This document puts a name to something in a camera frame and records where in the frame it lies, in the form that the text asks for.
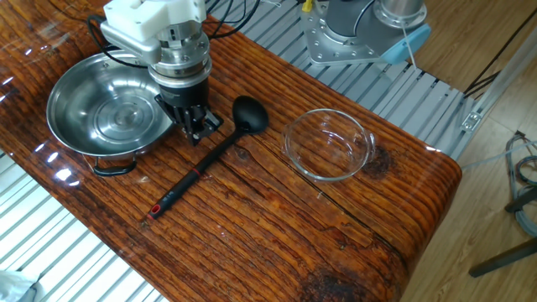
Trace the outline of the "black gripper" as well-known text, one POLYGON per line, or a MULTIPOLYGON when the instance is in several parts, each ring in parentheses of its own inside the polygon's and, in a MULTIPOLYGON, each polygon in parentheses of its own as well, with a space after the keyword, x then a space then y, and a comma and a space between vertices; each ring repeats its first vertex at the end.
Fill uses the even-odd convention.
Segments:
POLYGON ((186 88, 159 86, 160 93, 154 99, 168 118, 180 128, 192 146, 196 146, 201 135, 211 135, 222 124, 223 119, 207 107, 209 81, 186 88))

